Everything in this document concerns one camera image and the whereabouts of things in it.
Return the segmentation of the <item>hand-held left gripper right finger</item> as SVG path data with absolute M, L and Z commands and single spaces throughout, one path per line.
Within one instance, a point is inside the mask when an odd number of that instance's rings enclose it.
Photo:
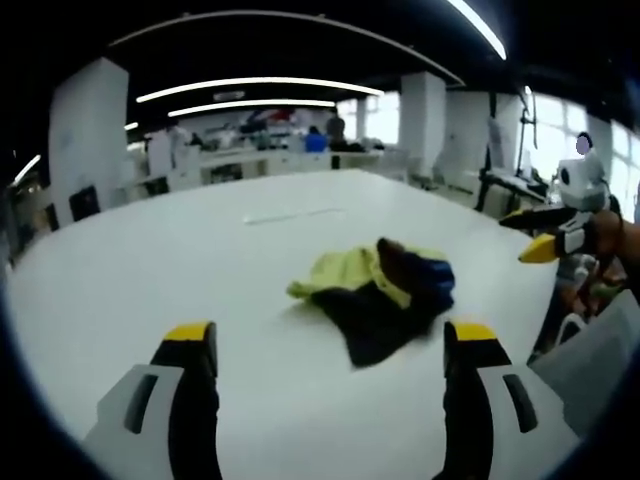
M 579 444 L 561 398 L 485 325 L 444 324 L 444 479 L 544 479 Z

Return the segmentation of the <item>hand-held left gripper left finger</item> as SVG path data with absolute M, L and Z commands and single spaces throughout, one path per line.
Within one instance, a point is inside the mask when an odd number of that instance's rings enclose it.
M 111 479 L 218 479 L 216 326 L 168 332 L 98 402 L 82 445 Z

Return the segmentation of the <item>person's right hand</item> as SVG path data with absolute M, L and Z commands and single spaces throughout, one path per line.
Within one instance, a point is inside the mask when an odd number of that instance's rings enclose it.
M 629 262 L 633 256 L 635 226 L 613 211 L 596 213 L 590 221 L 594 235 L 594 253 L 605 263 L 614 258 L 621 263 Z

